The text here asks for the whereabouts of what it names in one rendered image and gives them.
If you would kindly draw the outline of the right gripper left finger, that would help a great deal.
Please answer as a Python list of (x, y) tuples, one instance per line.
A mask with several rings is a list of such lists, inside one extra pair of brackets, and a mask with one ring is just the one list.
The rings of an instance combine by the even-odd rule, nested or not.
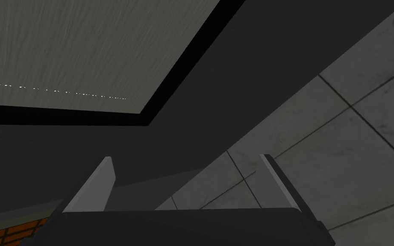
[(63, 212), (104, 211), (115, 179), (112, 158), (105, 157), (72, 197)]

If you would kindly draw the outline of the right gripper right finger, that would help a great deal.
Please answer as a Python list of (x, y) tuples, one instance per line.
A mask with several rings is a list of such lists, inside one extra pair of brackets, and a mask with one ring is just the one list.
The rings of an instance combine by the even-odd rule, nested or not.
[(260, 154), (258, 181), (266, 208), (295, 208), (309, 219), (315, 216), (281, 167), (269, 154)]

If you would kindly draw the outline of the grey wood-grain door leaf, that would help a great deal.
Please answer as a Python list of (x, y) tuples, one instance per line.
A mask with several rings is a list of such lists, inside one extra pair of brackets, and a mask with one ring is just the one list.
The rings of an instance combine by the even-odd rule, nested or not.
[(0, 105), (140, 113), (220, 0), (0, 0)]

